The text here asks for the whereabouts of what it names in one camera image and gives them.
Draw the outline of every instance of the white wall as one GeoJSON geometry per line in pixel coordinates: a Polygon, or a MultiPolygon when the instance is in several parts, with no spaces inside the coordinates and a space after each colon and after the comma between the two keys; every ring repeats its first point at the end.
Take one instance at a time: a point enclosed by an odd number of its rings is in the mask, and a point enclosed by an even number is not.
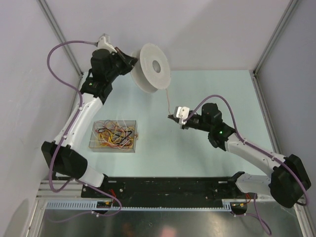
{"type": "Polygon", "coordinates": [[[316,1],[301,1],[259,73],[285,155],[298,155],[308,172],[316,220],[316,1]]]}
{"type": "MultiPolygon", "coordinates": [[[[18,237],[48,171],[40,147],[65,123],[74,94],[46,68],[46,56],[58,41],[37,2],[1,5],[0,236],[18,237]]],[[[52,57],[52,66],[77,84],[62,50],[52,57]]]]}
{"type": "MultiPolygon", "coordinates": [[[[290,0],[47,0],[68,40],[157,44],[173,69],[253,69],[290,0]]],[[[82,70],[91,52],[74,46],[82,70]]]]}

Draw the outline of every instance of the spool center hole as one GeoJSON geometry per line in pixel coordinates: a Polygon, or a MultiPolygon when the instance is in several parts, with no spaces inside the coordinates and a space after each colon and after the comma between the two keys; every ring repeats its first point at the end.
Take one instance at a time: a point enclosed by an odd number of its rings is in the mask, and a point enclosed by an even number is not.
{"type": "Polygon", "coordinates": [[[156,73],[160,73],[161,71],[160,64],[156,60],[153,61],[153,68],[156,73]]]}

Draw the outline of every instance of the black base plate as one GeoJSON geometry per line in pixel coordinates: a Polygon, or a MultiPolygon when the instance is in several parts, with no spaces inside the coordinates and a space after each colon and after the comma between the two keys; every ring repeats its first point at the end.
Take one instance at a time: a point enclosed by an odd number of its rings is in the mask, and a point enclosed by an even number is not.
{"type": "MultiPolygon", "coordinates": [[[[105,198],[89,187],[83,188],[82,198],[105,198]]],[[[127,207],[211,208],[222,207],[222,199],[245,199],[231,177],[108,177],[100,189],[109,194],[112,189],[127,207]]]]}

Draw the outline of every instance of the tangled wires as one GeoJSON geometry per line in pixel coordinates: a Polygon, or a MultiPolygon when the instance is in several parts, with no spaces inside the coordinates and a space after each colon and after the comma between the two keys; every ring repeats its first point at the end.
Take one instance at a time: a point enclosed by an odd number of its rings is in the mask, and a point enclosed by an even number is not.
{"type": "Polygon", "coordinates": [[[120,126],[118,121],[111,120],[95,122],[92,134],[98,147],[133,148],[135,127],[127,127],[125,121],[123,122],[124,126],[120,126]]]}

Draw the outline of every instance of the red wire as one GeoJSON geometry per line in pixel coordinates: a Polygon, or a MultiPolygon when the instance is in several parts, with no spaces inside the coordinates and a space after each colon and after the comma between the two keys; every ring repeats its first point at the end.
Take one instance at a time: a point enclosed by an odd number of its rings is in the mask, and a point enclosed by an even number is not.
{"type": "Polygon", "coordinates": [[[114,197],[117,197],[116,194],[114,193],[114,190],[113,190],[113,189],[110,189],[110,192],[112,193],[112,195],[113,195],[114,197]]]}
{"type": "Polygon", "coordinates": [[[249,201],[247,201],[247,203],[251,202],[251,196],[249,194],[246,194],[246,198],[249,199],[249,201]]]}

